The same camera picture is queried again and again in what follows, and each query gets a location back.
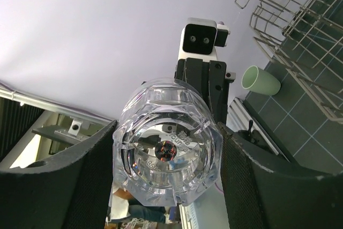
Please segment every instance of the metal wire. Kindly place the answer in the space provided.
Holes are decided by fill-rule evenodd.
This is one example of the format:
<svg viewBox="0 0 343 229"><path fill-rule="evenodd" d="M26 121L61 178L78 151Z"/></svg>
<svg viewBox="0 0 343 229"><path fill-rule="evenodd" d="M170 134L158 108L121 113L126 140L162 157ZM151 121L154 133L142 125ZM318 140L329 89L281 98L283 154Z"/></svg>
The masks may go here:
<svg viewBox="0 0 343 229"><path fill-rule="evenodd" d="M337 12L342 1L260 0L250 20L254 39L269 60L283 66L329 120L341 124L343 13ZM248 2L236 0L241 8Z"/></svg>

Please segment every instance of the jeans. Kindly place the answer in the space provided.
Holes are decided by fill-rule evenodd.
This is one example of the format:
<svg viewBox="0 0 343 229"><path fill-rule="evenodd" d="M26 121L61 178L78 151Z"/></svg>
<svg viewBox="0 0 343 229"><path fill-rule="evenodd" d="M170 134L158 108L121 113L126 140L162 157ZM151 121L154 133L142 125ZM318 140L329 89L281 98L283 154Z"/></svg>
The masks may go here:
<svg viewBox="0 0 343 229"><path fill-rule="evenodd" d="M129 200L129 216L122 219L111 220L110 223L117 224L131 218L142 218L150 222L165 223L166 209L162 206L143 206L138 200Z"/></svg>

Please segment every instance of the gray tiled surface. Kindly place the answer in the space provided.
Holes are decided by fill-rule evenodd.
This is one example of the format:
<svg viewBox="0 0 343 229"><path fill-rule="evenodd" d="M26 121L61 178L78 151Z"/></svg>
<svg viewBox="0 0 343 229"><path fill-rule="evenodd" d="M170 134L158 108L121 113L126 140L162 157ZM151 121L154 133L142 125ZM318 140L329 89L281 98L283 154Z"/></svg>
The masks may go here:
<svg viewBox="0 0 343 229"><path fill-rule="evenodd" d="M338 1L327 13L331 20L341 25L342 7L343 1ZM304 48L293 49L294 41L284 42L283 50L291 59L311 67L310 69L302 66L311 79L336 92L343 88L343 81L333 72L343 77L343 64L335 60L331 54L325 54L327 50L331 50L333 55L343 61L343 42L334 47L325 33L335 39L340 39L343 33L326 25L321 29L324 33L313 32L314 42L307 40L302 43L319 58L324 57L324 64L319 63L313 67L317 61ZM269 64L266 71L281 81L280 92L272 97L249 93L246 101L300 165L328 173L343 171L343 125L329 121L283 67ZM336 105L343 106L343 93L338 94L338 97L332 97L332 100Z"/></svg>

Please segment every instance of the light green plastic cup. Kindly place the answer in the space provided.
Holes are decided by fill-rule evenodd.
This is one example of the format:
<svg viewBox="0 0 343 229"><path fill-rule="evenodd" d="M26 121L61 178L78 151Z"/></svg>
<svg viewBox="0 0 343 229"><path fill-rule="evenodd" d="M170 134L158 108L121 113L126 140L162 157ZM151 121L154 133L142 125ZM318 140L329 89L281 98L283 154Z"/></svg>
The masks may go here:
<svg viewBox="0 0 343 229"><path fill-rule="evenodd" d="M273 96L279 92L281 83L270 73L253 65L245 71L242 87L245 90Z"/></svg>

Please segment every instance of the clear plastic cup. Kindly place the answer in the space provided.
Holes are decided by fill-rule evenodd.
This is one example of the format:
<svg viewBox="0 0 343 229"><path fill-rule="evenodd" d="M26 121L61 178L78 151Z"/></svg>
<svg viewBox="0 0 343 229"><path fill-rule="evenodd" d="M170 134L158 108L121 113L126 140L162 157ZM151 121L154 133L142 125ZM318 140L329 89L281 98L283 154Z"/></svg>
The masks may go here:
<svg viewBox="0 0 343 229"><path fill-rule="evenodd" d="M189 205L219 176L222 135L180 80L143 84L113 134L114 181L145 206Z"/></svg>

